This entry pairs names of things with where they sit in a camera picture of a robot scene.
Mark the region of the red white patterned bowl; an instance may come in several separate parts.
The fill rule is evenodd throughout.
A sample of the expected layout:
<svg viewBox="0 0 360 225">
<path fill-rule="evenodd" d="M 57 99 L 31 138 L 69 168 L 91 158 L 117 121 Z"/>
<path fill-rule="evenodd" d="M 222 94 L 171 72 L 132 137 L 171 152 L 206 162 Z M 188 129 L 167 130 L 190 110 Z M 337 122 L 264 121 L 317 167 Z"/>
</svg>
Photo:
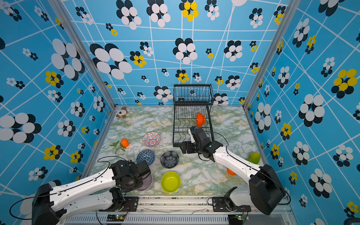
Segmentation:
<svg viewBox="0 0 360 225">
<path fill-rule="evenodd" d="M 142 144 L 147 148 L 153 148 L 160 143 L 161 137 L 157 132 L 149 132 L 144 135 Z"/>
</svg>

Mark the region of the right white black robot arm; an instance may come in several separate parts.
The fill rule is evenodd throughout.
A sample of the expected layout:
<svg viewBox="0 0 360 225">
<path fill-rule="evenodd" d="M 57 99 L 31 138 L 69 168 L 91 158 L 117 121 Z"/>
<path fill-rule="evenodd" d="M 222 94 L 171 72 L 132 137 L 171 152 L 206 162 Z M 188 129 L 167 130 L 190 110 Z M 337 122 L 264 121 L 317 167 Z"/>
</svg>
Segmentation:
<svg viewBox="0 0 360 225">
<path fill-rule="evenodd" d="M 227 146 L 210 140 L 200 127 L 191 127 L 188 133 L 190 140 L 183 141 L 180 146 L 184 154 L 203 155 L 204 158 L 230 169 L 248 184 L 248 191 L 233 187 L 224 195 L 227 211 L 236 212 L 253 205 L 261 213 L 270 215 L 280 205 L 287 193 L 271 166 L 260 166 L 235 155 Z"/>
</svg>

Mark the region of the black patterned bowl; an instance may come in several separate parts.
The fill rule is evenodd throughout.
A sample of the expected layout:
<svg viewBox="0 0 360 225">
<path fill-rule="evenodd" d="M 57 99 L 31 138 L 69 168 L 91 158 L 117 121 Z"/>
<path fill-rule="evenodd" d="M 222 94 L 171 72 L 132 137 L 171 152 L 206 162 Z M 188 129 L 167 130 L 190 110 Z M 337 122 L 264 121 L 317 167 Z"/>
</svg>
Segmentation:
<svg viewBox="0 0 360 225">
<path fill-rule="evenodd" d="M 179 156 L 174 151 L 166 151 L 160 158 L 160 163 L 164 168 L 172 169 L 179 163 Z"/>
</svg>

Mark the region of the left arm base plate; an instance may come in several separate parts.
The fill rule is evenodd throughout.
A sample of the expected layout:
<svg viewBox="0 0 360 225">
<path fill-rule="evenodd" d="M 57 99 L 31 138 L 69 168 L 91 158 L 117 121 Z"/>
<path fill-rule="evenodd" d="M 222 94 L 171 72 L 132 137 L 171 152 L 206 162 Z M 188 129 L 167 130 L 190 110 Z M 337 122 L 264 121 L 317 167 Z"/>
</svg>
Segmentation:
<svg viewBox="0 0 360 225">
<path fill-rule="evenodd" d="M 109 208 L 100 210 L 100 212 L 135 212 L 138 207 L 139 197 L 130 196 L 116 198 L 111 201 Z"/>
</svg>

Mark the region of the lime green bowl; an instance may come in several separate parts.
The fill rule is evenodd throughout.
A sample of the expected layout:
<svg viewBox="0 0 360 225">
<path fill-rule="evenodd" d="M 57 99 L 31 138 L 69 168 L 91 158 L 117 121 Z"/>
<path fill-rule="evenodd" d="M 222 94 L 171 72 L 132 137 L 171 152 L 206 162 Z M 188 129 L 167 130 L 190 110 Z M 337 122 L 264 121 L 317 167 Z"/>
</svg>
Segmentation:
<svg viewBox="0 0 360 225">
<path fill-rule="evenodd" d="M 181 178 L 176 172 L 166 172 L 162 176 L 160 184 L 165 192 L 173 193 L 179 189 L 181 185 Z"/>
</svg>

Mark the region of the orange fruit right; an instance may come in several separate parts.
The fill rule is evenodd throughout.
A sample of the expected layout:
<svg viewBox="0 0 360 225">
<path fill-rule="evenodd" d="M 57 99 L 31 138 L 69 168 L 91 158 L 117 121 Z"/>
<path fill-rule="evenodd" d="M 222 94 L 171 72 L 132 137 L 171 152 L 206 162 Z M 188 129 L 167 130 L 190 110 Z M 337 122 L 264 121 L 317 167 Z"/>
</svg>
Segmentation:
<svg viewBox="0 0 360 225">
<path fill-rule="evenodd" d="M 227 169 L 227 173 L 231 176 L 234 176 L 236 175 L 236 173 L 234 173 L 233 171 L 231 171 L 230 169 Z"/>
</svg>

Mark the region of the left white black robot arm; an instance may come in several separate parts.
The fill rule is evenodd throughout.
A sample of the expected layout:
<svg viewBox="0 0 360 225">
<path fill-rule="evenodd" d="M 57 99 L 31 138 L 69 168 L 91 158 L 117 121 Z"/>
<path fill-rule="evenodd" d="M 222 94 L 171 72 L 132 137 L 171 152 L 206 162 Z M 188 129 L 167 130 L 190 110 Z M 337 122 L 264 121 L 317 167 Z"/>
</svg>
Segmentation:
<svg viewBox="0 0 360 225">
<path fill-rule="evenodd" d="M 119 160 L 84 179 L 52 187 L 40 186 L 32 201 L 33 225 L 57 225 L 84 212 L 130 210 L 124 193 L 143 186 L 151 174 L 146 161 Z"/>
</svg>

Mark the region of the small plush toy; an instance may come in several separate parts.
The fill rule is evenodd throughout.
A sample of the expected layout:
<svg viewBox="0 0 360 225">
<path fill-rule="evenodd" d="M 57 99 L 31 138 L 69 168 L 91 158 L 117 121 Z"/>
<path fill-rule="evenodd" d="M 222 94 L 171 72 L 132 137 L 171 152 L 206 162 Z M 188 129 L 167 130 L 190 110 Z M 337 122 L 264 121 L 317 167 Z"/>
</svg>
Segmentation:
<svg viewBox="0 0 360 225">
<path fill-rule="evenodd" d="M 116 119 L 119 120 L 121 118 L 125 118 L 128 114 L 127 108 L 122 107 L 116 114 Z"/>
</svg>

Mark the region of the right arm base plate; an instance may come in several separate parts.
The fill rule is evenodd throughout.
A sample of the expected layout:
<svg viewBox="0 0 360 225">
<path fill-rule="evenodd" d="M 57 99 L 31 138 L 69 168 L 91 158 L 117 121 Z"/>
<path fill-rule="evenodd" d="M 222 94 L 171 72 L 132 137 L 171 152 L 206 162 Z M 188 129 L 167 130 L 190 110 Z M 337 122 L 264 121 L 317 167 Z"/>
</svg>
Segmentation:
<svg viewBox="0 0 360 225">
<path fill-rule="evenodd" d="M 208 204 L 210 204 L 214 212 L 251 212 L 250 205 L 234 206 L 233 208 L 228 207 L 224 197 L 211 197 L 211 201 L 208 202 Z"/>
</svg>

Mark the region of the lilac plastic bowl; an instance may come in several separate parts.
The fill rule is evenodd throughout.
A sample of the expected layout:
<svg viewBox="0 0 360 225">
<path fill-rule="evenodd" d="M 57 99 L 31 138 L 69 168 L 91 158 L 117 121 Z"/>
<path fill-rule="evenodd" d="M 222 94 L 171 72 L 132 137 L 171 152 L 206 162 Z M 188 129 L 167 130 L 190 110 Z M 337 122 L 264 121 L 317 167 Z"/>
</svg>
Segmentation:
<svg viewBox="0 0 360 225">
<path fill-rule="evenodd" d="M 151 187 L 151 185 L 153 183 L 152 174 L 150 174 L 148 176 L 144 176 L 142 181 L 143 181 L 143 185 L 141 187 L 138 187 L 136 189 L 137 191 L 145 191 Z"/>
</svg>

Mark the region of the circuit board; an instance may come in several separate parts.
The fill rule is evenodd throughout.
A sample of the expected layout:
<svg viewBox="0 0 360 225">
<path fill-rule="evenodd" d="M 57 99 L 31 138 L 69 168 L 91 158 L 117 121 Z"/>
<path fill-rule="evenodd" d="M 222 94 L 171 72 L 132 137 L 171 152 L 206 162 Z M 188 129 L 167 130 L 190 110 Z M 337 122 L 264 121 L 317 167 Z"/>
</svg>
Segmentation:
<svg viewBox="0 0 360 225">
<path fill-rule="evenodd" d="M 123 222 L 126 218 L 125 214 L 108 214 L 107 222 Z"/>
<path fill-rule="evenodd" d="M 228 215 L 229 225 L 243 225 L 243 222 L 242 215 Z"/>
</svg>

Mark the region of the green mango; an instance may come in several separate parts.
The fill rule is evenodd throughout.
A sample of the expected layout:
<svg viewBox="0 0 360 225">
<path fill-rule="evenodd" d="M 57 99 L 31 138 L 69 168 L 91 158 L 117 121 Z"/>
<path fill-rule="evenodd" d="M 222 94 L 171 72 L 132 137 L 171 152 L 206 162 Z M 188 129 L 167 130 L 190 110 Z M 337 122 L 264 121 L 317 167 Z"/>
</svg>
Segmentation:
<svg viewBox="0 0 360 225">
<path fill-rule="evenodd" d="M 250 163 L 253 164 L 259 164 L 260 160 L 261 160 L 261 154 L 258 152 L 253 152 L 251 154 L 249 154 L 248 159 L 247 159 Z"/>
</svg>

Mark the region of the blue patterned bowl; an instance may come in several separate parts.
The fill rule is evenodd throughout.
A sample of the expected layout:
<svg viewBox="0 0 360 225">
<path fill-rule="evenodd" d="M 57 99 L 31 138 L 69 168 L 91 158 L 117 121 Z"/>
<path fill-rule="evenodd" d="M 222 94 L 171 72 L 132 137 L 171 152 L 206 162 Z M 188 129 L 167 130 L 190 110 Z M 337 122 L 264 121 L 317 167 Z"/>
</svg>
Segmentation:
<svg viewBox="0 0 360 225">
<path fill-rule="evenodd" d="M 155 161 L 155 152 L 149 149 L 141 151 L 136 157 L 136 162 L 140 163 L 143 161 L 149 166 L 152 165 Z"/>
</svg>

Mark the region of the orange plastic bowl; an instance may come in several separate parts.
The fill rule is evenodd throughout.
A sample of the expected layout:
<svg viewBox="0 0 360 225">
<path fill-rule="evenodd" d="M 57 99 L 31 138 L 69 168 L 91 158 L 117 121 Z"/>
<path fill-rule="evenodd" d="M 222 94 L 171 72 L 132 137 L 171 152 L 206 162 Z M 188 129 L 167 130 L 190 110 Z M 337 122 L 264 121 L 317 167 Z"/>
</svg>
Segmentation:
<svg viewBox="0 0 360 225">
<path fill-rule="evenodd" d="M 196 126 L 197 127 L 202 127 L 206 122 L 205 116 L 202 113 L 197 113 L 196 114 Z"/>
</svg>

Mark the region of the right circuit board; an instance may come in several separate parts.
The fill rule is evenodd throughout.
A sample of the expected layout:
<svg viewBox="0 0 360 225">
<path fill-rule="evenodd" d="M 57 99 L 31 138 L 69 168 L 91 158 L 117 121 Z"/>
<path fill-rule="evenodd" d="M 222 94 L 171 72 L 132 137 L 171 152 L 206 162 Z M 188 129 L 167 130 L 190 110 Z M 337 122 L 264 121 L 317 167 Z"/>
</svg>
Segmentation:
<svg viewBox="0 0 360 225">
<path fill-rule="evenodd" d="M 229 225 L 243 225 L 243 222 L 242 215 L 228 215 Z"/>
</svg>

